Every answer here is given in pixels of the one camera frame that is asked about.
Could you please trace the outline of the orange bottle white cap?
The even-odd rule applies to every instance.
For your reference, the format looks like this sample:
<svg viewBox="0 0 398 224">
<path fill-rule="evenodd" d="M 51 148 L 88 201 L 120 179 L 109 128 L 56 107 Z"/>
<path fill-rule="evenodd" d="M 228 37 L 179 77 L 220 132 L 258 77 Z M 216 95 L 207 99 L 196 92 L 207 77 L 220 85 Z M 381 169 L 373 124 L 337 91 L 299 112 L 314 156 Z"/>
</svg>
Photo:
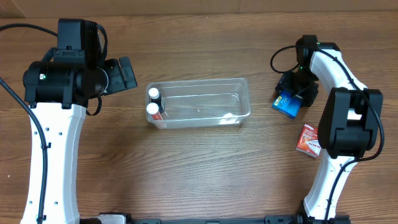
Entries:
<svg viewBox="0 0 398 224">
<path fill-rule="evenodd" d="M 150 116 L 150 118 L 154 121 L 162 121 L 163 120 L 163 117 L 160 113 L 159 106 L 156 103 L 149 103 L 146 106 L 146 112 Z"/>
</svg>

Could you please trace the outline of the blue box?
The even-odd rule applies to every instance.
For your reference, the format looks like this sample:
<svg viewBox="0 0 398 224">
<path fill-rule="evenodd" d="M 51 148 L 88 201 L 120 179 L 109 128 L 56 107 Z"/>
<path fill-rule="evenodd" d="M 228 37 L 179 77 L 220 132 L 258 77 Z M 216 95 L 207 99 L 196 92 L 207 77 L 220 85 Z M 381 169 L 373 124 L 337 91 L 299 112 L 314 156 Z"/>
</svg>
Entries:
<svg viewBox="0 0 398 224">
<path fill-rule="evenodd" d="M 273 102 L 272 107 L 289 118 L 295 119 L 301 104 L 301 101 L 293 98 L 289 92 L 282 91 Z"/>
</svg>

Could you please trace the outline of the black bottle white cap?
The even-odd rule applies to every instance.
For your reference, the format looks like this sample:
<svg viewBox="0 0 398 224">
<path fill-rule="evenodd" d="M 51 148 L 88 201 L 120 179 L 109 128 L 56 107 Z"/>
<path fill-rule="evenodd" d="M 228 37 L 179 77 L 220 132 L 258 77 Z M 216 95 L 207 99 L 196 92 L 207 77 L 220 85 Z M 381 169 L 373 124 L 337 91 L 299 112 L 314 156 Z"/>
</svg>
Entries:
<svg viewBox="0 0 398 224">
<path fill-rule="evenodd" d="M 150 102 L 155 103 L 159 107 L 159 112 L 163 113 L 164 112 L 164 100 L 163 97 L 160 93 L 160 91 L 157 88 L 150 88 L 148 91 Z"/>
</svg>

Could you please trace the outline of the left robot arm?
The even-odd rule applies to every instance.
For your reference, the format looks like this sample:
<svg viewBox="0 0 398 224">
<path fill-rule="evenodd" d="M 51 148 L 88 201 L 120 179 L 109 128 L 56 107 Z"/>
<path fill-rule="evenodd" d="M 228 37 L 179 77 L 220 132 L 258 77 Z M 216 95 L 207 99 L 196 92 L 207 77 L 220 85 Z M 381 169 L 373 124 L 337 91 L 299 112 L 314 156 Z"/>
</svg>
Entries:
<svg viewBox="0 0 398 224">
<path fill-rule="evenodd" d="M 127 57 L 107 58 L 104 28 L 60 19 L 57 46 L 23 76 L 32 154 L 22 223 L 78 223 L 76 171 L 88 103 L 137 86 Z"/>
</svg>

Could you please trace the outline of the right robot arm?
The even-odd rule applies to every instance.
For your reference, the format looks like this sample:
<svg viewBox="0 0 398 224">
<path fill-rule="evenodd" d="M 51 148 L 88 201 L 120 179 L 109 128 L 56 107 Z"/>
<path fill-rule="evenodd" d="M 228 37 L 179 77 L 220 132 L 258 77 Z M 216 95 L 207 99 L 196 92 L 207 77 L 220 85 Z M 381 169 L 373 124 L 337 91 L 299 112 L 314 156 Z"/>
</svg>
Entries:
<svg viewBox="0 0 398 224">
<path fill-rule="evenodd" d="M 322 85 L 329 94 L 318 124 L 321 161 L 314 183 L 295 215 L 267 215 L 265 223 L 350 223 L 336 215 L 338 199 L 354 166 L 373 160 L 384 145 L 383 95 L 361 83 L 334 42 L 303 35 L 292 46 L 297 65 L 281 73 L 273 108 L 293 118 L 292 107 L 312 106 Z"/>
</svg>

